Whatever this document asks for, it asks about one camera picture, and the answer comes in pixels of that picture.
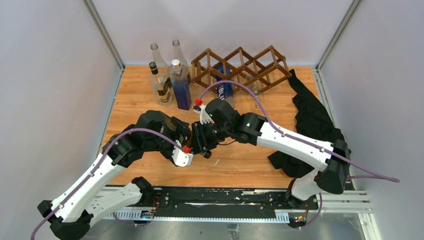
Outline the clear glass bottle gold label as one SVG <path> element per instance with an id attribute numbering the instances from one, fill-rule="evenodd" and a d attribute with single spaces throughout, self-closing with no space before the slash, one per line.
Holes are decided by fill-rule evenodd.
<path id="1" fill-rule="evenodd" d="M 173 39 L 172 45 L 173 45 L 173 51 L 174 51 L 174 58 L 178 59 L 180 61 L 180 63 L 185 66 L 185 68 L 187 70 L 188 84 L 190 85 L 191 84 L 191 73 L 190 73 L 188 61 L 186 60 L 186 58 L 184 57 L 184 55 L 182 53 L 182 50 L 181 50 L 181 47 L 180 47 L 180 41 L 178 39 Z"/>

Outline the clear bottle black cap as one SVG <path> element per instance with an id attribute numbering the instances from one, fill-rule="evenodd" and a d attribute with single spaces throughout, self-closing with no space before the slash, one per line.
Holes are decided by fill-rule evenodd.
<path id="1" fill-rule="evenodd" d="M 149 63 L 149 68 L 151 71 L 149 83 L 152 87 L 156 101 L 160 106 L 168 107 L 172 102 L 172 94 L 169 87 L 168 78 L 165 74 L 159 72 L 158 67 L 154 61 Z"/>

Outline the blue clear square bottle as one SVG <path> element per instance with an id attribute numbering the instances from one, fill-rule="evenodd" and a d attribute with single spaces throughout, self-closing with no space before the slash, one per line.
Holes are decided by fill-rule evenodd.
<path id="1" fill-rule="evenodd" d="M 192 105 L 192 98 L 189 88 L 189 71 L 187 67 L 178 59 L 171 61 L 169 77 L 173 87 L 177 107 L 181 110 L 189 110 Z"/>

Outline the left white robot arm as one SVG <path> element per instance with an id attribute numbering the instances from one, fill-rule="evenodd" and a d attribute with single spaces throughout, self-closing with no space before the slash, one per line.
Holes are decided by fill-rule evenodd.
<path id="1" fill-rule="evenodd" d="M 54 200 L 43 200 L 38 211 L 61 240 L 79 240 L 105 216 L 121 208 L 155 204 L 154 188 L 136 177 L 118 190 L 98 197 L 98 193 L 118 174 L 146 152 L 159 152 L 176 166 L 192 160 L 188 141 L 189 124 L 158 110 L 141 114 L 136 123 L 113 135 L 85 173 Z"/>

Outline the dark green wine bottle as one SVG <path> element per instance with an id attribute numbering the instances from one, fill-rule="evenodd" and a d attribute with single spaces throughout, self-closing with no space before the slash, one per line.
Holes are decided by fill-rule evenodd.
<path id="1" fill-rule="evenodd" d="M 189 127 L 189 124 L 187 122 L 183 122 L 174 116 L 172 117 L 166 116 L 165 123 L 171 131 L 170 139 L 178 140 L 183 147 L 190 148 L 192 153 L 194 154 L 191 148 L 192 124 L 191 124 L 191 127 Z M 206 127 L 206 124 L 203 124 L 202 129 L 206 137 L 205 127 Z M 212 152 L 211 152 L 211 147 L 207 147 L 207 148 L 208 148 L 208 151 L 206 154 L 199 154 L 199 155 L 203 156 L 206 159 L 209 159 L 212 156 Z"/>

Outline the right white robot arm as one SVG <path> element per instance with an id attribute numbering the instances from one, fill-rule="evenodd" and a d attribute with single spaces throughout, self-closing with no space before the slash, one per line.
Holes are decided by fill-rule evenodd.
<path id="1" fill-rule="evenodd" d="M 298 209 L 318 193 L 340 195 L 344 192 L 349 163 L 338 159 L 349 156 L 347 144 L 338 139 L 331 143 L 316 140 L 287 130 L 265 116 L 248 112 L 240 114 L 228 102 L 219 98 L 208 104 L 195 105 L 200 120 L 193 122 L 191 149 L 195 154 L 209 158 L 211 150 L 226 138 L 241 144 L 274 149 L 292 156 L 313 169 L 302 177 L 294 178 L 286 191 L 286 204 Z"/>

